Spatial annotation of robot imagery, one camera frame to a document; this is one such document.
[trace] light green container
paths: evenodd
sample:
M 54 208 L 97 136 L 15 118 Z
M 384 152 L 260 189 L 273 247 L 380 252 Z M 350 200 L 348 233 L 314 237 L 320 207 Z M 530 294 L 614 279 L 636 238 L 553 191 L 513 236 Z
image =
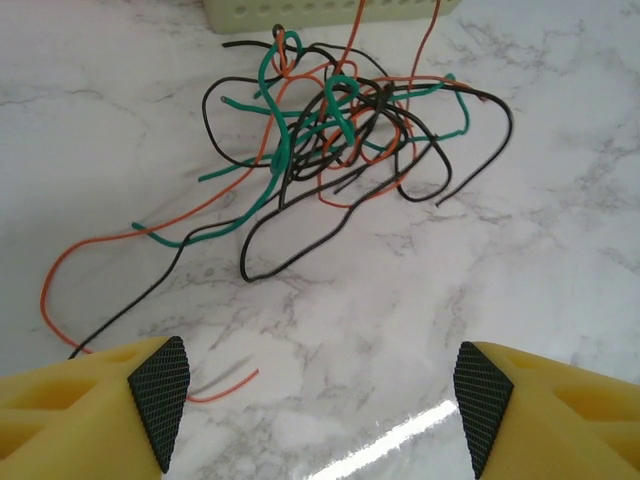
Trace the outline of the light green container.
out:
M 439 15 L 451 12 L 461 0 L 442 0 Z M 216 33 L 287 29 L 351 23 L 358 0 L 204 0 Z M 367 0 L 365 22 L 430 17 L 435 0 Z

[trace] wire bundle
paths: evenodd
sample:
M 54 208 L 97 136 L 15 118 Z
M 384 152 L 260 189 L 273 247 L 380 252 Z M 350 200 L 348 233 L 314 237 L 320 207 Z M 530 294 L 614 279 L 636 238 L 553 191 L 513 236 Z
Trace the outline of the wire bundle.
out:
M 75 348 L 70 358 L 74 358 L 81 351 L 91 353 L 86 346 L 160 285 L 170 275 L 187 246 L 221 237 L 238 229 L 248 220 L 255 218 L 259 211 L 275 200 L 277 200 L 275 208 L 262 215 L 251 226 L 242 246 L 239 268 L 242 278 L 247 282 L 269 278 L 278 274 L 304 255 L 333 238 L 346 225 L 354 211 L 368 200 L 395 191 L 403 199 L 410 202 L 437 199 L 436 205 L 440 205 L 458 193 L 489 166 L 504 150 L 511 138 L 513 117 L 507 104 L 491 93 L 476 90 L 456 81 L 452 74 L 444 77 L 415 74 L 422 49 L 435 25 L 439 5 L 440 0 L 437 0 L 431 24 L 418 49 L 411 75 L 407 77 L 389 76 L 387 71 L 371 56 L 352 48 L 364 8 L 364 0 L 360 1 L 349 42 L 344 47 L 319 42 L 305 47 L 296 32 L 286 31 L 280 25 L 276 25 L 273 29 L 274 42 L 272 44 L 249 40 L 223 44 L 225 48 L 261 48 L 266 50 L 266 54 L 259 65 L 256 78 L 224 77 L 207 89 L 202 100 L 205 128 L 215 150 L 231 165 L 222 170 L 203 175 L 198 181 L 204 182 L 236 171 L 242 171 L 242 174 L 207 202 L 173 220 L 153 227 L 133 223 L 133 231 L 131 232 L 84 240 L 71 246 L 58 258 L 45 280 L 40 298 L 40 309 L 45 322 L 54 333 Z M 342 53 L 339 58 L 336 58 L 331 53 L 332 51 L 341 51 Z M 350 53 L 354 53 L 368 61 L 377 69 L 379 76 L 373 79 L 361 77 L 358 64 L 349 58 Z M 306 72 L 297 73 L 305 57 L 321 57 L 323 62 Z M 347 67 L 352 70 L 352 75 L 347 74 Z M 275 76 L 272 78 L 267 78 L 269 69 L 275 72 Z M 283 110 L 280 104 L 285 93 L 294 82 L 301 80 L 316 83 L 320 87 L 320 91 L 301 110 Z M 261 99 L 264 105 L 242 103 L 224 96 L 220 98 L 223 103 L 239 111 L 268 117 L 267 128 L 258 152 L 255 157 L 249 159 L 233 158 L 220 147 L 212 131 L 207 114 L 208 101 L 213 92 L 219 86 L 231 82 L 257 85 L 258 91 L 254 95 L 254 100 Z M 277 87 L 279 87 L 279 90 L 274 96 L 272 92 L 276 91 Z M 436 91 L 448 91 L 455 96 L 464 119 L 461 128 L 447 134 L 436 135 L 417 115 L 410 111 L 412 98 L 423 97 Z M 453 167 L 441 143 L 465 135 L 469 131 L 471 119 L 465 104 L 465 97 L 469 96 L 474 96 L 483 102 L 492 102 L 499 106 L 505 113 L 508 126 L 504 139 L 495 152 L 457 187 L 445 193 L 451 183 Z M 374 141 L 373 135 L 376 133 L 376 136 L 379 136 L 381 129 L 376 128 L 379 125 L 385 125 L 387 129 L 390 126 L 393 132 L 387 141 L 381 143 Z M 278 144 L 273 152 L 267 152 L 268 140 L 274 126 L 277 128 Z M 409 161 L 406 158 L 401 158 L 400 154 L 405 149 L 411 151 Z M 424 192 L 420 196 L 412 196 L 403 188 L 403 182 L 431 151 L 434 151 L 442 162 L 446 171 L 445 179 L 437 188 Z M 365 172 L 382 162 L 390 165 L 390 174 L 375 186 L 368 188 L 355 201 L 339 203 L 327 198 L 327 191 L 331 191 L 333 195 L 340 194 L 350 185 L 353 185 Z M 205 209 L 246 180 L 257 169 L 268 169 L 270 179 L 253 205 L 244 214 L 227 221 L 198 227 L 189 232 L 181 241 L 172 241 L 158 234 L 159 230 L 174 225 Z M 336 175 L 334 172 L 338 172 L 339 175 L 330 181 L 325 181 L 328 174 Z M 291 191 L 290 187 L 294 183 L 304 185 L 309 181 L 315 181 L 311 188 L 295 196 L 288 195 Z M 247 251 L 255 234 L 267 222 L 282 212 L 314 196 L 324 204 L 344 210 L 343 217 L 338 225 L 319 240 L 292 255 L 272 270 L 250 275 L 246 267 Z M 76 343 L 52 322 L 47 311 L 47 293 L 57 269 L 71 253 L 84 245 L 140 235 L 148 235 L 166 247 L 175 248 L 176 253 L 171 264 L 165 273 L 133 302 L 121 309 L 85 340 Z M 256 374 L 257 370 L 248 379 L 241 382 L 240 385 L 246 383 Z M 193 397 L 189 397 L 189 399 L 199 403 L 212 401 L 237 388 L 239 386 L 206 399 Z

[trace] marble surface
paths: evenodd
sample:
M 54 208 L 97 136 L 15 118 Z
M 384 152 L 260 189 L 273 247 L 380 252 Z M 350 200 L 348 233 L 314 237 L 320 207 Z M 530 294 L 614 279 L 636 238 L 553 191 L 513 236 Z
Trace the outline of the marble surface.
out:
M 425 27 L 365 25 L 356 44 L 407 72 Z M 639 27 L 637 0 L 465 0 L 439 21 L 422 70 L 454 72 L 514 109 L 514 139 L 481 179 L 439 209 L 371 202 L 340 237 L 257 284 L 238 275 L 246 230 L 190 248 L 94 343 L 181 335 L 192 389 L 207 393 L 260 368 L 234 395 L 187 406 L 167 478 L 471 479 L 451 385 L 466 339 L 640 383 Z M 343 42 L 348 28 L 302 35 Z M 0 374 L 68 355 L 37 308 L 64 248 L 220 187 L 195 181 L 224 165 L 200 98 L 222 75 L 255 71 L 261 54 L 221 41 L 197 0 L 0 2 Z M 459 120 L 451 99 L 433 102 L 416 105 L 432 125 Z M 457 179 L 504 127 L 495 108 L 470 103 L 472 131 L 447 146 Z M 259 120 L 211 112 L 227 148 L 255 150 Z M 264 180 L 167 235 L 242 211 Z M 337 215 L 301 205 L 257 239 L 251 267 L 284 259 Z M 171 255 L 141 239 L 86 248 L 60 271 L 52 315 L 84 337 Z

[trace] black rubber pad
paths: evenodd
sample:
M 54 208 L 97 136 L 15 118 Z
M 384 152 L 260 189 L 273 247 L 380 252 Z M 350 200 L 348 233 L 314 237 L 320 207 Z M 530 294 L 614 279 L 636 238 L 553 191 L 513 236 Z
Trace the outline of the black rubber pad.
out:
M 513 383 L 471 342 L 463 342 L 453 373 L 471 464 L 480 478 L 489 460 Z
M 129 387 L 153 453 L 164 473 L 189 387 L 189 362 L 180 337 L 171 337 L 129 376 Z

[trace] white marble countertop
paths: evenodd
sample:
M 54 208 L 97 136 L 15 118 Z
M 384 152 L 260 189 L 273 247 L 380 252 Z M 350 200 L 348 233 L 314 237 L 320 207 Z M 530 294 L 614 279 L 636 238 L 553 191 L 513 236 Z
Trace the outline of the white marble countertop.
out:
M 356 44 L 406 72 L 425 27 L 364 25 Z M 347 34 L 302 31 L 306 42 Z M 254 72 L 261 52 L 221 41 L 197 0 L 0 3 L 0 374 L 69 354 L 38 312 L 64 248 L 169 218 L 222 184 L 195 181 L 224 165 L 200 99 L 218 77 Z M 439 209 L 371 202 L 337 239 L 256 284 L 237 271 L 246 230 L 188 249 L 93 344 L 180 335 L 192 388 L 216 380 L 211 393 L 260 368 L 232 396 L 186 407 L 167 478 L 471 479 L 458 413 L 431 418 L 453 399 L 462 340 L 640 382 L 638 45 L 637 0 L 465 0 L 440 19 L 422 70 L 454 72 L 514 109 L 514 139 L 485 175 Z M 448 101 L 425 117 L 446 121 Z M 225 145 L 255 150 L 259 125 L 212 108 Z M 470 134 L 447 146 L 457 179 L 503 133 L 493 108 L 473 108 Z M 263 180 L 167 235 L 239 212 Z M 311 202 L 282 219 L 251 265 L 284 259 L 334 215 Z M 148 239 L 85 249 L 58 275 L 52 315 L 83 338 L 172 253 Z

